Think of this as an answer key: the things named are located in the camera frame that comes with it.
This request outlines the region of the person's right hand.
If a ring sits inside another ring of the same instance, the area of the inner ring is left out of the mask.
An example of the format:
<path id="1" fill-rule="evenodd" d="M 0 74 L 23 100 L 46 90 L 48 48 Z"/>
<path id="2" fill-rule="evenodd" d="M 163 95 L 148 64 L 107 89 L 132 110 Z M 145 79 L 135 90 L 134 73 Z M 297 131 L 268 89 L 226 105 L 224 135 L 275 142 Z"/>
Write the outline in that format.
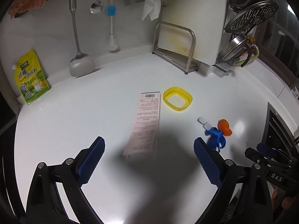
<path id="1" fill-rule="evenodd" d="M 274 218 L 282 214 L 298 217 L 298 196 L 289 197 L 284 190 L 276 187 L 272 193 L 271 203 Z"/>

